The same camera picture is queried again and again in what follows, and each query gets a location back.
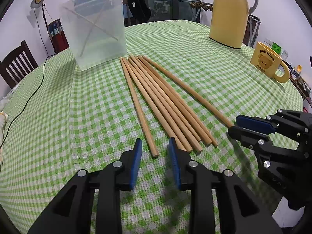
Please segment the wooden chopstick six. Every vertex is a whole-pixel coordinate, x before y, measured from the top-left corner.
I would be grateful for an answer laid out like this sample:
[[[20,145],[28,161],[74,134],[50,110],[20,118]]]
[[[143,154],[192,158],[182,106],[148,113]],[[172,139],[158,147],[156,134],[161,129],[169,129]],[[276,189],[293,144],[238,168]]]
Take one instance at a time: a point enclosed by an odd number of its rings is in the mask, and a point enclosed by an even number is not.
[[[158,72],[156,72],[152,65],[145,59],[143,56],[137,56],[139,60],[141,60],[142,63],[144,63],[150,71],[166,86],[166,88],[175,96],[175,98],[179,101],[179,105],[183,106],[183,109],[192,117],[192,119],[195,121],[195,124],[199,127],[201,127],[201,130],[210,138],[212,141],[212,144],[217,147],[218,142],[210,131],[207,129],[207,127],[204,125],[204,123],[199,119],[199,117],[195,114],[195,112],[186,104],[186,102],[183,100],[183,98],[174,90],[174,88],[165,80],[162,76],[159,75]]]

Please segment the yellow bear mug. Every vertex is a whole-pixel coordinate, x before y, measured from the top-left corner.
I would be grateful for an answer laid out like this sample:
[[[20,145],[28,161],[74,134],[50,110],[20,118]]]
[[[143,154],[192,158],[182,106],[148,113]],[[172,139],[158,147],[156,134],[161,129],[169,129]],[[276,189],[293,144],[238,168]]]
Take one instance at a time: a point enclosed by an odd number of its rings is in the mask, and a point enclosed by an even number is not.
[[[279,83],[286,83],[290,78],[289,68],[280,55],[262,42],[257,42],[250,63]],[[283,75],[276,74],[280,66],[284,69]]]

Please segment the wooden chopstick five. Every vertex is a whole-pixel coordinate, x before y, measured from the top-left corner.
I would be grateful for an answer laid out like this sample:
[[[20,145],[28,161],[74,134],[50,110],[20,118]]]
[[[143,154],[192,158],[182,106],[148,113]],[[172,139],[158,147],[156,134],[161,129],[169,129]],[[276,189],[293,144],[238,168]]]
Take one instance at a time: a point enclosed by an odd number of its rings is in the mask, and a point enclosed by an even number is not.
[[[196,134],[202,139],[202,141],[205,144],[210,144],[212,141],[210,138],[201,130],[201,127],[197,126],[195,124],[195,121],[192,119],[192,117],[183,109],[183,106],[179,105],[179,101],[175,98],[175,96],[166,88],[166,86],[150,71],[150,69],[139,60],[140,65],[144,66],[144,68],[147,70],[147,72],[150,74],[150,76],[159,84],[159,86],[162,88],[162,90],[168,95],[168,97],[172,100],[172,102],[177,106],[179,109],[179,112],[183,114],[185,119],[188,121],[188,124],[192,126],[192,129],[196,132]]]

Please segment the wooden chopstick two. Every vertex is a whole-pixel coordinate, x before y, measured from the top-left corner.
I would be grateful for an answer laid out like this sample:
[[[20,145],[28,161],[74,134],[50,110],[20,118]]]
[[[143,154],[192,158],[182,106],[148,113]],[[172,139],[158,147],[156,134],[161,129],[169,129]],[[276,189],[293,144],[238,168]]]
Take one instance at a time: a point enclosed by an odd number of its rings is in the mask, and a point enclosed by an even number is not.
[[[174,119],[171,117],[170,113],[166,110],[163,103],[153,92],[148,83],[143,79],[139,72],[125,59],[121,58],[124,62],[130,76],[134,80],[136,86],[139,88],[140,92],[143,94],[143,97],[148,102],[152,111],[156,115],[157,119],[163,126],[164,130],[170,137],[175,137],[177,145],[184,151],[191,152],[192,147],[187,141],[186,137],[175,123]]]

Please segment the green checkered tablecloth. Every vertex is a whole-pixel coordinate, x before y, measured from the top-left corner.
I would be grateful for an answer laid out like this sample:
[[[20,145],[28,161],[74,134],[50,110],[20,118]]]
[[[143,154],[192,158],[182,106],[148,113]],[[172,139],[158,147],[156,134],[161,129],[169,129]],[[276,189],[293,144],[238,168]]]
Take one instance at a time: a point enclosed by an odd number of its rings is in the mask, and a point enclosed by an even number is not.
[[[303,109],[291,82],[278,83],[250,64],[251,47],[220,45],[208,26],[151,22],[127,27],[125,36],[128,54],[158,63],[231,121]],[[177,190],[168,136],[143,98],[140,103],[159,157],[152,159],[143,145],[137,184],[121,193],[123,232],[187,233],[190,193]],[[25,77],[4,111],[1,205],[21,233],[78,170],[101,170],[144,137],[120,61],[82,71],[70,50]]]

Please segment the yellow thermos jug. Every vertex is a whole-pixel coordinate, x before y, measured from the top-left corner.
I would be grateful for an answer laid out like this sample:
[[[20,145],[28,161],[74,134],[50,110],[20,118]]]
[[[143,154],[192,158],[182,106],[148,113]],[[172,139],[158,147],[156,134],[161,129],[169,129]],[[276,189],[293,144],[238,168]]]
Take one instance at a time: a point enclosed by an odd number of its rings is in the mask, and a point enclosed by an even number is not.
[[[242,47],[247,19],[258,6],[255,0],[249,6],[247,0],[214,0],[209,38],[230,48]]]

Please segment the beige work gloves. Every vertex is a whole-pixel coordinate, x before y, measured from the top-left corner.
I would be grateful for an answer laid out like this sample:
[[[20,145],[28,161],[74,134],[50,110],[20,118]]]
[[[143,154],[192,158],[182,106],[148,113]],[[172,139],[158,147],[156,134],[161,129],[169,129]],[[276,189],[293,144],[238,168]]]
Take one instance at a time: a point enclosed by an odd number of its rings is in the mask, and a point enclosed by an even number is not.
[[[4,112],[0,113],[0,145],[2,147],[3,144],[3,140],[4,140],[4,127],[6,125],[7,122],[7,114]]]

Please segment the wooden chopstick one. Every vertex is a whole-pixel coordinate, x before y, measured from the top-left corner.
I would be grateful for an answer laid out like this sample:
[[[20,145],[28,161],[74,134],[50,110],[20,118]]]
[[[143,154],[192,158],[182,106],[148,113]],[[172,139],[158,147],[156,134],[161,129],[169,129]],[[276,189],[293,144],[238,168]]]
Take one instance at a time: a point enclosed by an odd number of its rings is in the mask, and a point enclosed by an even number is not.
[[[145,115],[143,113],[142,107],[140,105],[139,99],[138,99],[137,94],[135,92],[131,77],[130,77],[129,72],[125,66],[125,62],[123,61],[123,58],[120,58],[120,62],[121,62],[122,68],[123,68],[123,72],[124,72],[125,79],[127,81],[131,96],[132,96],[133,104],[134,104],[135,109],[137,111],[137,115],[138,115],[139,121],[141,123],[142,130],[144,132],[144,136],[145,136],[146,142],[147,142],[149,150],[150,150],[150,154],[151,154],[152,158],[156,159],[159,156],[159,151],[156,148],[155,142],[153,140],[151,131],[150,131],[148,123],[147,123],[147,120],[146,120]]]

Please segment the drying rack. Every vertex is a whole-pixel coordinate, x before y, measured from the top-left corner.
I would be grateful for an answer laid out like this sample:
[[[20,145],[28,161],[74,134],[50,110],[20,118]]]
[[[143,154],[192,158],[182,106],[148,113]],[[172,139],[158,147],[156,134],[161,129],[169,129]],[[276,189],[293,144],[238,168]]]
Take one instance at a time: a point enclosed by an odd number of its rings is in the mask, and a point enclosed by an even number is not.
[[[199,2],[199,1],[189,1],[189,5],[192,9],[196,10],[196,14],[193,16],[192,21],[196,21],[200,12],[204,10],[207,11],[213,11],[213,5],[211,3],[205,3],[205,2]]]

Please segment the dark wooden chair left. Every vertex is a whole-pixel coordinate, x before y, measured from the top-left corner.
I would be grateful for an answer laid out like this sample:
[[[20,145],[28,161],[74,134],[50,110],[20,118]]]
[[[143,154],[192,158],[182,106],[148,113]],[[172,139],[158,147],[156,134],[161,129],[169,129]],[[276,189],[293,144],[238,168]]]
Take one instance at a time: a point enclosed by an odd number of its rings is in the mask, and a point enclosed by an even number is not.
[[[1,76],[13,89],[23,78],[38,67],[25,40],[1,61]]]

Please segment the black bag on chair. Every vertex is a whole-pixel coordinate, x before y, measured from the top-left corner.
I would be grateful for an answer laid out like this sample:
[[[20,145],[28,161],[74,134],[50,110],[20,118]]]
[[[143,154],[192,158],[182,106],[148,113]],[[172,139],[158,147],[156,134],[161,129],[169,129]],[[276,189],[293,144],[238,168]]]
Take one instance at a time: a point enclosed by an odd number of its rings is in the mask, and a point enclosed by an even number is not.
[[[151,10],[145,0],[127,0],[129,10],[139,23],[146,23],[151,17]]]

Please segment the clear plastic container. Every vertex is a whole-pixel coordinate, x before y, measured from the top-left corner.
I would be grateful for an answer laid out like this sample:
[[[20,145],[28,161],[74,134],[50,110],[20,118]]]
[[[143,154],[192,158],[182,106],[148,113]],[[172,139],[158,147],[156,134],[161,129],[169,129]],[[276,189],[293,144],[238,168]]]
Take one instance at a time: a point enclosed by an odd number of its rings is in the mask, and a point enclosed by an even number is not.
[[[109,37],[65,6],[118,38]],[[126,54],[123,0],[70,0],[60,5],[60,21],[70,50],[84,71]]]

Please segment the studio lamp on stand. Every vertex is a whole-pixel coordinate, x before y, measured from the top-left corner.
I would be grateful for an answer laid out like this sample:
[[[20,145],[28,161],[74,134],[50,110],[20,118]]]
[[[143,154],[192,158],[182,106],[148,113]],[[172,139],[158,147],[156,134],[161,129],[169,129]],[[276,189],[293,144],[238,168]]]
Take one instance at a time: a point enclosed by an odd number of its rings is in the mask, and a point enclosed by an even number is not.
[[[45,24],[45,28],[46,28],[46,31],[47,31],[47,34],[48,34],[48,37],[50,39],[50,42],[51,42],[51,45],[53,47],[53,52],[54,54],[56,53],[55,51],[55,47],[54,47],[54,44],[52,42],[52,37],[50,36],[50,32],[49,32],[49,27],[48,27],[48,23],[47,23],[47,19],[46,19],[46,14],[45,14],[45,3],[44,3],[44,0],[32,0],[32,2],[30,3],[30,8],[32,9],[32,11],[34,12],[34,16],[35,16],[35,20],[36,20],[36,24],[37,24],[37,27],[38,27],[38,31],[39,31],[39,36],[40,36],[40,39],[42,41],[42,44],[45,48],[45,51],[47,53],[48,56],[51,56],[49,55],[48,53],[48,50],[47,50],[47,47],[45,45],[45,42],[43,41],[43,38],[42,38],[42,34],[41,34],[41,30],[40,30],[40,25],[39,25],[39,20],[38,20],[38,16],[36,14],[37,10],[41,10],[42,12],[42,18],[43,18],[43,21],[44,21],[44,24]]]

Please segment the red folded item by wall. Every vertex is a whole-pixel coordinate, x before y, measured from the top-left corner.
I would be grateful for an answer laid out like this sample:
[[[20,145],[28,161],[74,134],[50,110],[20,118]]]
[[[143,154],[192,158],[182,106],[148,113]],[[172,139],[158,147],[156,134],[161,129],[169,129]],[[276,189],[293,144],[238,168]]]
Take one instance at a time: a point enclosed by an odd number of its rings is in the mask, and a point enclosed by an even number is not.
[[[48,24],[48,34],[55,54],[69,48],[60,19],[54,20]]]

